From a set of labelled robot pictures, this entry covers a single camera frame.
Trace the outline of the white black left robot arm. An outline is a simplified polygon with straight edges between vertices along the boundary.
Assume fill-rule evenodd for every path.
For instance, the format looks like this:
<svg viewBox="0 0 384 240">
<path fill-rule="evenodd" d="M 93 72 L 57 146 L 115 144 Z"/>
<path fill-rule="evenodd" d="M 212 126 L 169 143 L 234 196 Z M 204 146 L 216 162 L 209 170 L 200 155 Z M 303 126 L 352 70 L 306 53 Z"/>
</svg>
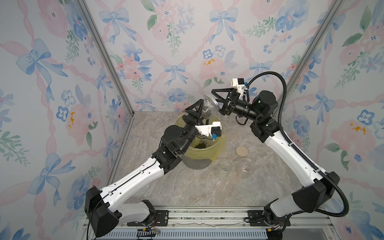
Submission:
<svg viewBox="0 0 384 240">
<path fill-rule="evenodd" d="M 90 188 L 86 193 L 85 213 L 88 217 L 88 230 L 93 230 L 95 238 L 111 232 L 125 222 L 139 222 L 148 226 L 155 218 L 156 210 L 145 200 L 137 204 L 124 205 L 134 193 L 152 181 L 173 170 L 181 161 L 192 142 L 198 136 L 198 125 L 203 123 L 202 99 L 185 109 L 182 116 L 185 125 L 171 125 L 161 137 L 158 149 L 140 167 L 124 178 L 102 189 Z"/>
</svg>

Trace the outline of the yellow plastic bin liner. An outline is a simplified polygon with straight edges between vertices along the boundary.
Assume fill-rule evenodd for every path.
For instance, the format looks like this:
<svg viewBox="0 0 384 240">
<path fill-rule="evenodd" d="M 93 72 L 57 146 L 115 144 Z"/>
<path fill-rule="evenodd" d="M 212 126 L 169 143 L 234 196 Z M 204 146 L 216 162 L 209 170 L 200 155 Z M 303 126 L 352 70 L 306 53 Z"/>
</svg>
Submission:
<svg viewBox="0 0 384 240">
<path fill-rule="evenodd" d="M 211 137 L 196 137 L 191 143 L 189 149 L 206 149 L 210 155 L 210 159 L 214 162 L 220 154 L 226 150 L 226 131 L 222 129 L 222 136 L 215 141 Z"/>
</svg>

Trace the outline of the beige round jar lid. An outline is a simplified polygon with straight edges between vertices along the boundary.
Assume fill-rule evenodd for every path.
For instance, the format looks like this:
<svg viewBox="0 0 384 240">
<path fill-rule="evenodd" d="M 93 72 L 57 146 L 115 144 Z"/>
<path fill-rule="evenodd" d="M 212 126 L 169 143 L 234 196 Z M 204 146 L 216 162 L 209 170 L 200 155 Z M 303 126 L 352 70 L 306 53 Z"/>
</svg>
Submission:
<svg viewBox="0 0 384 240">
<path fill-rule="evenodd" d="M 248 156 L 249 150 L 244 146 L 237 146 L 236 154 L 238 155 L 238 157 L 245 158 Z"/>
</svg>

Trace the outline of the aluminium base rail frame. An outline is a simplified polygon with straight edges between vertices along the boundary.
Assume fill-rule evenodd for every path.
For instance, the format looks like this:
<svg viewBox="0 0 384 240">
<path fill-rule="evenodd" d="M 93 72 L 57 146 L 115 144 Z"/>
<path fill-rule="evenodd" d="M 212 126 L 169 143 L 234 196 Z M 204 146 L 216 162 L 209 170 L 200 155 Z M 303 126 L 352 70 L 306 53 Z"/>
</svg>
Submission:
<svg viewBox="0 0 384 240">
<path fill-rule="evenodd" d="M 259 218 L 261 207 L 165 207 L 156 208 L 158 216 L 151 227 L 120 224 L 103 236 L 104 240 L 339 240 L 329 217 L 304 213 L 280 223 L 274 233 Z"/>
</svg>

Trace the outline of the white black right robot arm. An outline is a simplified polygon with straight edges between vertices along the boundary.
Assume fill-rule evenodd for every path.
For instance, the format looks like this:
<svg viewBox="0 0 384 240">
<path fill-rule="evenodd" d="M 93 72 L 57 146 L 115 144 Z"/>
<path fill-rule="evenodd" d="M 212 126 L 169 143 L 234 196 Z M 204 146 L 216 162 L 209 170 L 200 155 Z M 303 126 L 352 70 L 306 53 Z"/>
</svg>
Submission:
<svg viewBox="0 0 384 240">
<path fill-rule="evenodd" d="M 272 117 L 273 110 L 278 106 L 272 92 L 262 91 L 252 103 L 242 100 L 240 92 L 235 88 L 214 89 L 212 94 L 222 104 L 219 109 L 222 115 L 236 114 L 251 120 L 252 133 L 282 158 L 302 184 L 298 191 L 267 204 L 258 217 L 247 217 L 247 222 L 263 222 L 264 225 L 275 226 L 281 222 L 286 224 L 291 216 L 302 213 L 318 212 L 331 217 L 346 215 L 347 209 L 331 213 L 321 208 L 334 192 L 341 191 L 337 186 L 340 178 L 310 160 L 288 137 L 280 121 Z"/>
</svg>

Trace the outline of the glass jar with tea leaves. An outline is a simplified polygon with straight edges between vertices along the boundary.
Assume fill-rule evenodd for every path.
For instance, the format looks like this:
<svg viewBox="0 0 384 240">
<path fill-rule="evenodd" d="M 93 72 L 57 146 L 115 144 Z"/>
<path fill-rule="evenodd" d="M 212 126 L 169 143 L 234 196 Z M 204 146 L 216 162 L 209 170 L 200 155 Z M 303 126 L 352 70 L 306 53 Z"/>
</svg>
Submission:
<svg viewBox="0 0 384 240">
<path fill-rule="evenodd" d="M 221 160 L 218 163 L 218 171 L 221 174 L 229 174 L 233 170 L 233 163 L 229 160 Z"/>
</svg>

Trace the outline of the grey mesh trash bin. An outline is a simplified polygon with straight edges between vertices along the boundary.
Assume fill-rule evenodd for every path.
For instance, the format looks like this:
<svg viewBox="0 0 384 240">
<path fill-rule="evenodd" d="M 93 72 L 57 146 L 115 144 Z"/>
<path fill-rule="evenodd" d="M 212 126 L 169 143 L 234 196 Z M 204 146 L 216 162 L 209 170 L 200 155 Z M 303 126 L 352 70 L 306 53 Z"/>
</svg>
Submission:
<svg viewBox="0 0 384 240">
<path fill-rule="evenodd" d="M 188 149 L 181 158 L 183 163 L 192 170 L 203 170 L 213 162 L 206 149 Z"/>
</svg>

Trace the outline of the translucent plastic container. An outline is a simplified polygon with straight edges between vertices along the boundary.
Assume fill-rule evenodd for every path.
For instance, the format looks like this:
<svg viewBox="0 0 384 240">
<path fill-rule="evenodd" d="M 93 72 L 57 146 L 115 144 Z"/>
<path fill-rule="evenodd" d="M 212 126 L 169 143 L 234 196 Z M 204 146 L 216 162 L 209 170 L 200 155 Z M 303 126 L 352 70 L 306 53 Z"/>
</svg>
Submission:
<svg viewBox="0 0 384 240">
<path fill-rule="evenodd" d="M 236 163 L 235 172 L 241 179 L 248 178 L 253 173 L 253 163 L 249 159 L 241 159 Z"/>
</svg>

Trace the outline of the small jar with grey lid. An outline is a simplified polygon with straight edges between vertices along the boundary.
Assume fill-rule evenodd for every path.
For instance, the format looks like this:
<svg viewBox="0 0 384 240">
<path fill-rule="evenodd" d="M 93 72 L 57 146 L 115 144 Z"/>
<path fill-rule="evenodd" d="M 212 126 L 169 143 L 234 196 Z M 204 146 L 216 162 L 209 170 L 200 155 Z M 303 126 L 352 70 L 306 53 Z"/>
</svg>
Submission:
<svg viewBox="0 0 384 240">
<path fill-rule="evenodd" d="M 202 117 L 208 120 L 214 113 L 219 111 L 220 106 L 211 95 L 204 95 L 203 101 Z"/>
</svg>

